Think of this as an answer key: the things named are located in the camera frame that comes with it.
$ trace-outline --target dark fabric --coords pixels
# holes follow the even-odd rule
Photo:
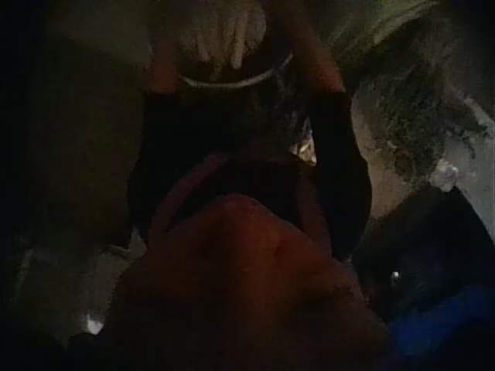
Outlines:
[[[314,182],[329,224],[334,255],[342,260],[356,246],[369,216],[367,164],[357,149],[350,100],[345,94],[315,97],[309,117],[318,158]],[[233,149],[221,130],[225,119],[215,107],[184,107],[177,96],[145,95],[142,146],[128,184],[132,221],[145,240],[156,208],[174,184],[212,151]],[[218,196],[240,193],[300,227],[295,200],[297,179],[296,164],[232,161],[189,197],[174,223]]]

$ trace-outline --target person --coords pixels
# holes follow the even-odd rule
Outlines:
[[[232,148],[218,111],[181,101],[173,40],[157,43],[128,188],[148,250],[95,340],[102,369],[369,369],[387,358],[387,328],[342,263],[370,212],[350,99],[303,5],[264,6],[312,92],[316,168],[262,139]]]

